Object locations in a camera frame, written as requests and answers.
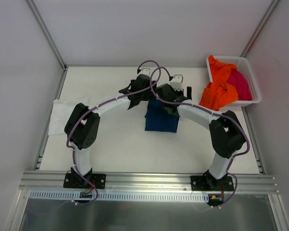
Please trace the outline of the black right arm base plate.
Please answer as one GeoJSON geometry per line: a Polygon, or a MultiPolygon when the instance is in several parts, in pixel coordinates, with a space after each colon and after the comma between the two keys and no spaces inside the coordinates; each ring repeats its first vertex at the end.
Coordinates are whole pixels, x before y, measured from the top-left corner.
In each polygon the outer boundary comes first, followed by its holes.
{"type": "Polygon", "coordinates": [[[191,176],[190,181],[192,191],[234,191],[233,179],[228,175],[218,180],[207,175],[191,176]]]}

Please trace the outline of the orange t shirt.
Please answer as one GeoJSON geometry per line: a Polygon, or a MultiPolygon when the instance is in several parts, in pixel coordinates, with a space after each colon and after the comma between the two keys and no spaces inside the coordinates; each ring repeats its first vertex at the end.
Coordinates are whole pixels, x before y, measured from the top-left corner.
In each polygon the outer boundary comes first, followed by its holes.
{"type": "Polygon", "coordinates": [[[232,71],[237,70],[234,64],[218,61],[213,55],[208,58],[212,81],[203,90],[199,105],[219,111],[220,108],[238,100],[235,86],[227,83],[232,71]]]}

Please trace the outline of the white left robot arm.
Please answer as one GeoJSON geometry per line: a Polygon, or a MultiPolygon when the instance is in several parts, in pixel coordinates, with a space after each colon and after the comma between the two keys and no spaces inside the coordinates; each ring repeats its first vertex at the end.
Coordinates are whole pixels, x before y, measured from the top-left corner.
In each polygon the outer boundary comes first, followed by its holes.
{"type": "Polygon", "coordinates": [[[110,116],[120,110],[129,110],[142,101],[153,99],[152,89],[157,81],[149,76],[139,74],[128,87],[121,89],[118,96],[89,108],[78,103],[65,125],[67,135],[66,146],[72,150],[72,167],[66,173],[64,188],[94,188],[102,189],[105,185],[98,180],[104,180],[104,174],[93,174],[90,164],[90,147],[97,138],[101,118],[110,116]]]}

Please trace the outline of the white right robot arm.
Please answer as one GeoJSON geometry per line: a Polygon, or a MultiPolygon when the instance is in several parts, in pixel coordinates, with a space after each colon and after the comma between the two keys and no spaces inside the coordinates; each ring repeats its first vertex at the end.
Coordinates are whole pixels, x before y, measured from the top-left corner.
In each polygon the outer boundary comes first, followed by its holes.
{"type": "Polygon", "coordinates": [[[215,155],[209,169],[195,182],[193,190],[221,190],[226,184],[228,170],[235,154],[248,139],[232,111],[217,113],[195,105],[187,97],[175,93],[170,84],[163,84],[155,89],[162,108],[170,115],[183,117],[196,122],[210,132],[211,144],[215,155]]]}

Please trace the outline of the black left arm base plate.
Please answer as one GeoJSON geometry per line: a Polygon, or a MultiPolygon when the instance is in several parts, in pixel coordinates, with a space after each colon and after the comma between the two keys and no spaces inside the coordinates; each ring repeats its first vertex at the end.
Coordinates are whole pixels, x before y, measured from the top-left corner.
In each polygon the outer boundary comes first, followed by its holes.
{"type": "Polygon", "coordinates": [[[76,172],[67,172],[65,174],[63,188],[66,189],[89,189],[92,186],[87,182],[89,181],[96,189],[104,189],[106,183],[106,174],[93,174],[88,173],[81,177],[76,172]]]}

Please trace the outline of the blue printed t shirt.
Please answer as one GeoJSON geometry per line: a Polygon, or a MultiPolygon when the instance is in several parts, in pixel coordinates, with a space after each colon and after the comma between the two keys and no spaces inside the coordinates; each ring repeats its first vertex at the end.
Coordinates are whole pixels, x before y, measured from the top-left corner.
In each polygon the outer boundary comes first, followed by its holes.
{"type": "Polygon", "coordinates": [[[145,131],[176,133],[179,117],[168,114],[158,100],[149,101],[145,114],[145,131]]]}

